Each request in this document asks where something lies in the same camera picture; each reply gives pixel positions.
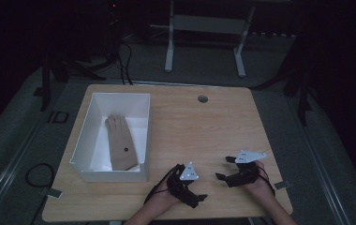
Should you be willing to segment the beige glove with dark dot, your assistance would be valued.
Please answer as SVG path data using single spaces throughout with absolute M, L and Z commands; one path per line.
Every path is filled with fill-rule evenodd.
M 128 171 L 139 164 L 133 138 L 123 115 L 110 115 L 105 121 L 114 171 Z

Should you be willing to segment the white desk frame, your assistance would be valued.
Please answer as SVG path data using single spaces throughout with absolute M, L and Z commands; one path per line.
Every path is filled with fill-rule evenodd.
M 240 41 L 232 50 L 238 77 L 244 78 L 246 76 L 246 72 L 242 51 L 245 45 L 245 40 L 249 33 L 249 28 L 255 14 L 256 7 L 250 6 L 244 19 L 230 19 L 176 14 L 174 12 L 175 1 L 176 0 L 168 0 L 169 24 L 167 26 L 167 31 L 169 35 L 164 70 L 166 72 L 172 72 L 175 30 L 238 35 L 240 37 Z

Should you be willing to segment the black metal stand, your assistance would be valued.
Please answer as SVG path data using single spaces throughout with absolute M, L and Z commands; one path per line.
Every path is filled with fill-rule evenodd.
M 297 116 L 302 125 L 306 126 L 306 112 L 312 110 L 307 100 L 309 75 L 310 66 L 307 63 L 283 63 L 272 79 L 255 86 L 250 86 L 249 89 L 260 91 L 286 80 L 283 94 L 286 97 L 293 97 L 295 94 L 299 94 Z
M 66 83 L 69 78 L 66 68 L 72 68 L 93 80 L 104 81 L 105 78 L 96 75 L 95 71 L 110 65 L 110 61 L 105 61 L 95 66 L 85 67 L 61 53 L 45 55 L 41 64 L 41 86 L 34 93 L 35 96 L 42 99 L 40 110 L 44 112 L 51 102 L 51 73 L 58 82 L 62 83 Z

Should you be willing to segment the person's left hand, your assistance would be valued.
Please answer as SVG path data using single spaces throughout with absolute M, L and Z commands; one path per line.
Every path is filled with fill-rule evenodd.
M 161 207 L 169 210 L 175 204 L 180 203 L 181 201 L 171 195 L 170 191 L 168 190 L 167 182 L 163 181 L 157 187 L 155 193 L 152 195 L 148 202 L 153 205 L 160 205 Z

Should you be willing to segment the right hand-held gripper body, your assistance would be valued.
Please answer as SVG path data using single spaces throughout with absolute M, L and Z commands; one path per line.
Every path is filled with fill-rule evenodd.
M 241 150 L 238 156 L 235 157 L 236 163 L 234 163 L 238 168 L 238 172 L 227 176 L 227 180 L 225 181 L 228 187 L 239 187 L 255 182 L 259 175 L 259 169 L 255 161 L 265 157 L 265 153 Z

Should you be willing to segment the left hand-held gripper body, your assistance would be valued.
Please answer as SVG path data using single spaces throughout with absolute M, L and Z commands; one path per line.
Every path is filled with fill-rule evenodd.
M 187 166 L 184 165 L 184 169 L 180 173 L 175 172 L 174 167 L 168 172 L 168 190 L 170 191 L 171 195 L 179 199 L 182 203 L 192 208 L 196 208 L 199 205 L 199 195 L 193 193 L 188 187 L 195 180 L 199 179 L 199 176 L 194 169 L 193 163 L 189 162 Z

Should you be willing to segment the person's right hand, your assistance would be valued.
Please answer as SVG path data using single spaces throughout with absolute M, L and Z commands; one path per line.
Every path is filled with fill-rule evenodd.
M 244 189 L 261 205 L 271 203 L 275 200 L 274 192 L 267 179 L 262 162 L 255 161 L 259 169 L 259 175 L 255 182 L 244 185 Z

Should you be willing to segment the white rectangular box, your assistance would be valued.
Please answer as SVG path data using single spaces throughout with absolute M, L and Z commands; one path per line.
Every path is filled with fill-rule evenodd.
M 114 171 L 108 130 L 110 115 L 126 118 L 139 164 Z M 69 163 L 86 182 L 145 182 L 148 179 L 151 97 L 143 93 L 94 93 L 84 108 L 81 130 Z

